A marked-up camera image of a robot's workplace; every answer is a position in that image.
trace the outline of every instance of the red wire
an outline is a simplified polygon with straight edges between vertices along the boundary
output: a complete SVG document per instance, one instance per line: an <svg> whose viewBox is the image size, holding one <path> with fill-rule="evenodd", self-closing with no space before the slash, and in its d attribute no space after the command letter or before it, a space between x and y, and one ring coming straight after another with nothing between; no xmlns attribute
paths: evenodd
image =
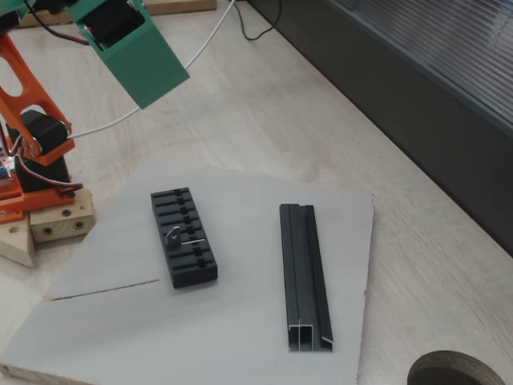
<svg viewBox="0 0 513 385"><path fill-rule="evenodd" d="M75 190L79 190L79 189L81 189L83 187L83 184L81 184L81 183L74 183L74 184L72 183L72 184L70 184L70 183L67 183L67 182L58 182L57 180L53 180L53 181L50 182L44 176L41 176L38 173L33 172L23 162L22 151L23 151L23 148L20 148L19 151L18 151L19 164L20 164L20 166L22 166L23 171L25 171L27 174L32 175L34 178L42 180L43 182L47 182L48 184L52 184L52 185L54 185L56 187L62 187L62 188L59 189L60 193L71 193L71 192L73 192Z"/></svg>

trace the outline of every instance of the metal channel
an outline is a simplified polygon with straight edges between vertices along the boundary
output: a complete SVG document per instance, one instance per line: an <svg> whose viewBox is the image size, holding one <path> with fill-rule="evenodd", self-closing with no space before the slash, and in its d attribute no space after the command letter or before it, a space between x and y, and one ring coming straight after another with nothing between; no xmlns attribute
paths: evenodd
<svg viewBox="0 0 513 385"><path fill-rule="evenodd" d="M333 335L313 206L281 205L289 349L332 351Z"/></svg>

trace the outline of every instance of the circuit board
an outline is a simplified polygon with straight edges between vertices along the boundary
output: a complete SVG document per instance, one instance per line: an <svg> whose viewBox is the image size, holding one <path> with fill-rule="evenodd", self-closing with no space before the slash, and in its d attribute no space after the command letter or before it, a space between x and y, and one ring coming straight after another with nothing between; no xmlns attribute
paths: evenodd
<svg viewBox="0 0 513 385"><path fill-rule="evenodd" d="M0 155L0 186L9 184L14 179L14 157Z"/></svg>

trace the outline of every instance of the wooden table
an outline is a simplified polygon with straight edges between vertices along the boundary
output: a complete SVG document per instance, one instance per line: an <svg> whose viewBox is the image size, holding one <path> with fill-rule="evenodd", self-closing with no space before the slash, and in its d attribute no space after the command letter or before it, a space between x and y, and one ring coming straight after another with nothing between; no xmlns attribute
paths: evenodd
<svg viewBox="0 0 513 385"><path fill-rule="evenodd" d="M268 25L240 6L250 34ZM183 62L217 23L225 4L219 7L155 18ZM75 132L134 107L91 49L40 29L11 37ZM371 191L359 383L406 384L412 363L438 350L472 355L513 383L513 259L342 93L276 31L256 43L244 40L235 12L190 73L126 123L77 139L69 169L93 192L99 220L148 154ZM2 86L11 85L3 76ZM0 350L78 242L39 247L37 269L0 258Z"/></svg>

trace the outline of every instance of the black aluminum profile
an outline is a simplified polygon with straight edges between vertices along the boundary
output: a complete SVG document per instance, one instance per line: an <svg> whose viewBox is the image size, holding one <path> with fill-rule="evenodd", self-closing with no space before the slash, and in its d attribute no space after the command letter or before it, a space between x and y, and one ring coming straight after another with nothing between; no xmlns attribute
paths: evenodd
<svg viewBox="0 0 513 385"><path fill-rule="evenodd" d="M216 259L189 189L155 192L151 206L173 287L216 280Z"/></svg>
<svg viewBox="0 0 513 385"><path fill-rule="evenodd" d="M313 206L281 205L289 349L332 351L333 334Z"/></svg>

